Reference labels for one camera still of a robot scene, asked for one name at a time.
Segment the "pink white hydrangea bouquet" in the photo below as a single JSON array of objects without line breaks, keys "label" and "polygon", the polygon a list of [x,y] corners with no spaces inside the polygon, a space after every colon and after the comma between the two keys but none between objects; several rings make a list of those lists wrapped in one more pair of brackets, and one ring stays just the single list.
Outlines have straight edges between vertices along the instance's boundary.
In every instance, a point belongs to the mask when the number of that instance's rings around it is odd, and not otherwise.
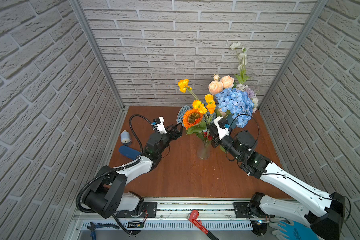
[{"label": "pink white hydrangea bouquet", "polygon": [[248,97],[252,100],[254,104],[253,113],[255,113],[259,104],[259,99],[257,98],[255,91],[252,90],[248,85],[243,85],[243,84],[237,84],[236,88],[248,94]]}]

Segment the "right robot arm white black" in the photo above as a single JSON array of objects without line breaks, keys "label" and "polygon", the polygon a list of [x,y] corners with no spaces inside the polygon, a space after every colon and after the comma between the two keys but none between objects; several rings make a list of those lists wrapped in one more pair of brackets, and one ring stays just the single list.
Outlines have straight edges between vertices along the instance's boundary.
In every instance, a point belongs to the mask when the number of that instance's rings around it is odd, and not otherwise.
[{"label": "right robot arm white black", "polygon": [[329,194],[321,191],[289,174],[255,151],[257,140],[248,131],[231,137],[228,123],[226,119],[217,117],[207,125],[213,147],[224,148],[248,176],[271,184],[295,199],[289,202],[255,193],[247,204],[246,215],[252,218],[285,218],[310,228],[324,240],[340,239],[346,216],[346,198],[336,192]]}]

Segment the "clear ribbed glass vase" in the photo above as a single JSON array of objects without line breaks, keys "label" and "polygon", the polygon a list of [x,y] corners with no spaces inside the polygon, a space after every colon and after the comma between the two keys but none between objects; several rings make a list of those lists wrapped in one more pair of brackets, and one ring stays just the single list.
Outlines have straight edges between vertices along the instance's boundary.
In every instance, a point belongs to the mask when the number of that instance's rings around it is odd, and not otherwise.
[{"label": "clear ribbed glass vase", "polygon": [[200,142],[197,150],[197,156],[201,160],[207,160],[211,154],[211,144],[204,141]]}]

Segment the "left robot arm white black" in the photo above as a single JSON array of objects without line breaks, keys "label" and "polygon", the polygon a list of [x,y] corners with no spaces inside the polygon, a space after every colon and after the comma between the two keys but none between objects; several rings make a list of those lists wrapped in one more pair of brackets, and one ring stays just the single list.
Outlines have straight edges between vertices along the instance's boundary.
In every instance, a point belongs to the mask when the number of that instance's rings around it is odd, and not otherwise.
[{"label": "left robot arm white black", "polygon": [[150,122],[154,132],[145,146],[140,145],[140,153],[126,165],[111,168],[102,167],[97,175],[89,180],[76,197],[76,208],[82,213],[97,213],[104,219],[113,217],[117,228],[130,236],[139,231],[129,231],[117,217],[118,212],[128,212],[138,217],[148,213],[144,209],[144,198],[133,192],[125,193],[125,187],[137,177],[153,171],[162,160],[165,149],[170,148],[171,141],[183,135],[181,123],[165,127],[163,117]]}]

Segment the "orange small flower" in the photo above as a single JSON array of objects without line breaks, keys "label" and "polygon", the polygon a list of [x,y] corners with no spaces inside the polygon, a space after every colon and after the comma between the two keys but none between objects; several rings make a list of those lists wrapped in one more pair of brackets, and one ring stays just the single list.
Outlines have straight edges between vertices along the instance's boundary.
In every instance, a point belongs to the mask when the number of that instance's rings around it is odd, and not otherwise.
[{"label": "orange small flower", "polygon": [[204,104],[190,87],[189,79],[180,80],[178,82],[178,87],[180,92],[189,92],[195,98],[194,102],[192,103],[193,109],[196,109],[199,113],[203,114],[206,117],[207,123],[210,123],[216,109],[216,102],[214,100],[214,96],[211,94],[205,95],[206,104]]}]

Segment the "peach rose flower stem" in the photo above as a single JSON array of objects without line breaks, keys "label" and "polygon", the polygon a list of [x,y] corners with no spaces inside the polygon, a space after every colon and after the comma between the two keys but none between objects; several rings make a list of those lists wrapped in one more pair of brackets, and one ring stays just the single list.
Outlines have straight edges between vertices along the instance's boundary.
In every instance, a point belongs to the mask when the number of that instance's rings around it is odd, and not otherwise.
[{"label": "peach rose flower stem", "polygon": [[209,83],[208,90],[211,95],[216,95],[221,93],[224,89],[232,88],[234,86],[234,78],[231,76],[223,76],[222,78],[219,75],[215,74],[213,81]]}]

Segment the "white poppy flower stem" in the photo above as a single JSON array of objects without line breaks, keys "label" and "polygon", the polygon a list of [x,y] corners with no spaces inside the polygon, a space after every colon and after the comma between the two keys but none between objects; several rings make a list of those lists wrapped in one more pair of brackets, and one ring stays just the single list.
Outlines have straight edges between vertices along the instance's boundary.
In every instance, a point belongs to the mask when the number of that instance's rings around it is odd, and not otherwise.
[{"label": "white poppy flower stem", "polygon": [[230,45],[231,50],[236,51],[236,55],[239,61],[238,71],[239,74],[236,75],[237,80],[240,84],[244,84],[248,79],[249,76],[247,75],[247,63],[248,63],[248,51],[246,48],[242,47],[241,42],[235,42]]}]

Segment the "dusty blue hydrangea flower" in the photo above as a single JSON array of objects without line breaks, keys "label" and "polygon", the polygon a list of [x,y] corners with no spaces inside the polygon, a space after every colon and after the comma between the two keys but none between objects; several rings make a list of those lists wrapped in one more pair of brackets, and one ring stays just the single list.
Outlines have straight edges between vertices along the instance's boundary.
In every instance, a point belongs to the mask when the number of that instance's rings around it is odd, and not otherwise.
[{"label": "dusty blue hydrangea flower", "polygon": [[183,118],[184,118],[184,115],[187,111],[189,111],[191,109],[190,106],[188,105],[184,105],[180,110],[179,110],[179,113],[177,115],[177,123],[178,124],[183,124]]}]

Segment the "red sunflower stem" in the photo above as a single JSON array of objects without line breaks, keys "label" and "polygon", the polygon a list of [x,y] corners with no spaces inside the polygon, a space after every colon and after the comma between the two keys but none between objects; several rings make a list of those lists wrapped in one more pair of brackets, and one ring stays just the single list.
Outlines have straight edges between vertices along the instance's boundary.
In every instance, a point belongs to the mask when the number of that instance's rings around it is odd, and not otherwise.
[{"label": "red sunflower stem", "polygon": [[204,142],[206,142],[206,143],[209,143],[214,139],[214,137],[209,132],[204,132],[203,138],[204,138]]}]

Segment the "orange sunflower stem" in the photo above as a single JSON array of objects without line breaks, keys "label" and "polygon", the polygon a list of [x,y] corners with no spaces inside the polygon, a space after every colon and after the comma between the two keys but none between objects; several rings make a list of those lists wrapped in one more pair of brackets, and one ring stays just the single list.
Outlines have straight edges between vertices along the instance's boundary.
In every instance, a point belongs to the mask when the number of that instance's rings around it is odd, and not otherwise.
[{"label": "orange sunflower stem", "polygon": [[196,109],[185,112],[183,116],[183,125],[186,128],[187,135],[207,131],[207,123],[204,120],[204,114]]}]

